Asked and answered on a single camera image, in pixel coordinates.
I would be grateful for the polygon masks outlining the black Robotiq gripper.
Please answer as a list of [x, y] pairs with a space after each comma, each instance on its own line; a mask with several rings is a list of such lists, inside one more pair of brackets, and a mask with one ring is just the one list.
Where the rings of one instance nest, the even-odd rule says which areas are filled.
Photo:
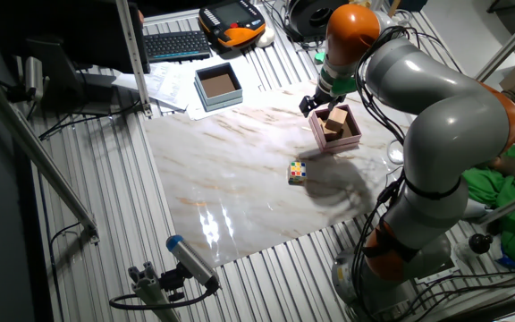
[[303, 116], [308, 117], [311, 111], [326, 104], [328, 104], [328, 110], [331, 112], [336, 106], [335, 98], [329, 92], [325, 92], [321, 87], [317, 86], [314, 96], [305, 96], [300, 101], [299, 108]]

